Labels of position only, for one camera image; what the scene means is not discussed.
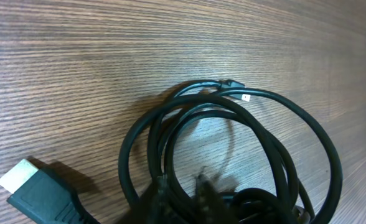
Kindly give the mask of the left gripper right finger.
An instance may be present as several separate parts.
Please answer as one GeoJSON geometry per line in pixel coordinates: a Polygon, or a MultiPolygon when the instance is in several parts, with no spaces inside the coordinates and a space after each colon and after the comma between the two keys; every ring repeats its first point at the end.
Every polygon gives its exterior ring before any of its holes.
{"type": "Polygon", "coordinates": [[[233,217],[211,181],[203,174],[195,178],[195,212],[201,224],[233,223],[233,217]]]}

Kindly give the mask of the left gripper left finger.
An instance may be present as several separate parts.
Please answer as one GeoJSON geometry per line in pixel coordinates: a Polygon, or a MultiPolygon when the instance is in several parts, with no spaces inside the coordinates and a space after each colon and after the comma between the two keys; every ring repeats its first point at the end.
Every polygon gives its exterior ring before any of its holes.
{"type": "Polygon", "coordinates": [[[152,181],[136,205],[117,224],[167,224],[170,223],[167,176],[152,181]]]}

